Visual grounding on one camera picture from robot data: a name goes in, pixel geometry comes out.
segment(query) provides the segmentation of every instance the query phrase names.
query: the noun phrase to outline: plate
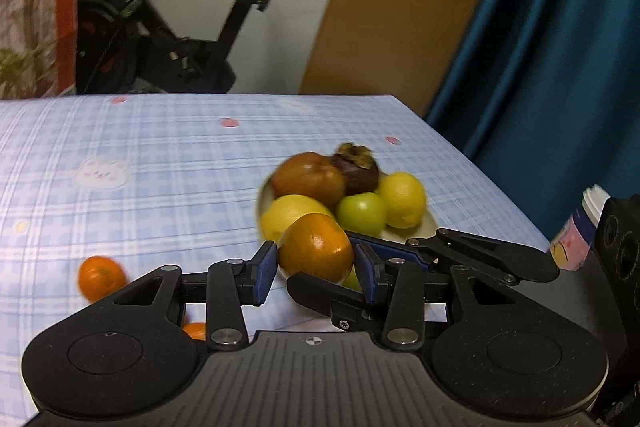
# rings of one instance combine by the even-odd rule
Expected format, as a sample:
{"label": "plate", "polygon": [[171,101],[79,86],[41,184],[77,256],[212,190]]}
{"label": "plate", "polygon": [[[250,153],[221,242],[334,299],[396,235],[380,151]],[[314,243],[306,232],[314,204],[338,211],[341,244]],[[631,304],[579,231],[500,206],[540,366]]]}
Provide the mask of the plate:
{"label": "plate", "polygon": [[[384,172],[380,172],[380,176],[386,176],[386,174]],[[260,217],[267,211],[275,199],[270,181],[271,176],[264,181],[258,190],[258,197],[255,202],[255,222],[258,224],[258,228],[260,228]],[[422,222],[417,227],[413,227],[412,229],[394,229],[392,227],[385,227],[380,237],[388,241],[395,241],[396,243],[404,244],[404,242],[411,237],[427,238],[435,235],[437,227],[438,224],[434,217],[431,216],[429,207],[427,207],[424,211],[424,215],[422,216]]]}

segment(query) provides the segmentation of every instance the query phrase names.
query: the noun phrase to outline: tablecloth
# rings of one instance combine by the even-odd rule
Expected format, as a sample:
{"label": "tablecloth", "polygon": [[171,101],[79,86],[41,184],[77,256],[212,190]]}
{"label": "tablecloth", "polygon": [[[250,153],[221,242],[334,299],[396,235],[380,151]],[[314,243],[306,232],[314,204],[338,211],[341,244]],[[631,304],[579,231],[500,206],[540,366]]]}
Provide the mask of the tablecloth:
{"label": "tablecloth", "polygon": [[[546,238],[486,177],[391,96],[88,96],[0,103],[0,425],[36,410],[20,357],[40,331],[86,305],[91,255],[130,279],[162,264],[205,271],[260,245],[258,188],[288,156],[368,146],[407,171],[438,224],[541,248]],[[322,327],[278,277],[249,333]],[[201,319],[203,309],[190,309]]]}

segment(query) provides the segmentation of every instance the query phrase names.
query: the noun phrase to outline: exercise bike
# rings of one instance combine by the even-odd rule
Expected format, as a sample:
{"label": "exercise bike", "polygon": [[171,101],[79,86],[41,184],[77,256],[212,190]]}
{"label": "exercise bike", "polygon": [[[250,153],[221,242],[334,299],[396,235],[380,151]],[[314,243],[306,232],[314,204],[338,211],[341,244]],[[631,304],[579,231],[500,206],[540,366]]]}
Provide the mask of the exercise bike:
{"label": "exercise bike", "polygon": [[269,2],[236,0],[218,38],[206,41],[176,36],[149,0],[78,0],[76,93],[130,92],[137,80],[165,92],[227,92],[242,24]]}

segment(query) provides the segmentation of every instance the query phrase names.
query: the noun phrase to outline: lemon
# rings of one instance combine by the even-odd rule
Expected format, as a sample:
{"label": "lemon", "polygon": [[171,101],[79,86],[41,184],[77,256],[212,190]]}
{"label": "lemon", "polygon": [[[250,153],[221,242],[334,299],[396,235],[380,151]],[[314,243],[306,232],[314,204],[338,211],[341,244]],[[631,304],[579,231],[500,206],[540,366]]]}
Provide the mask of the lemon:
{"label": "lemon", "polygon": [[380,180],[378,195],[386,204],[386,223],[410,229],[422,221],[427,195],[420,181],[408,172],[395,172]]}
{"label": "lemon", "polygon": [[324,204],[308,196],[289,194],[279,197],[260,218],[262,237],[277,243],[289,225],[306,214],[326,214],[333,217]]}

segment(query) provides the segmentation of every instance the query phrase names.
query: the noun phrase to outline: cup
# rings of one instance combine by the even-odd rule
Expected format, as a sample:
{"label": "cup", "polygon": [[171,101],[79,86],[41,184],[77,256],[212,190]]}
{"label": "cup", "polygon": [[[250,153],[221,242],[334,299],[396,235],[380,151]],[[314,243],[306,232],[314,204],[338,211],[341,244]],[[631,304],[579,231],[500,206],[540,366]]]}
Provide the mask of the cup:
{"label": "cup", "polygon": [[559,268],[574,271],[582,266],[609,197],[599,185],[593,185],[582,193],[582,204],[569,216],[549,246]]}

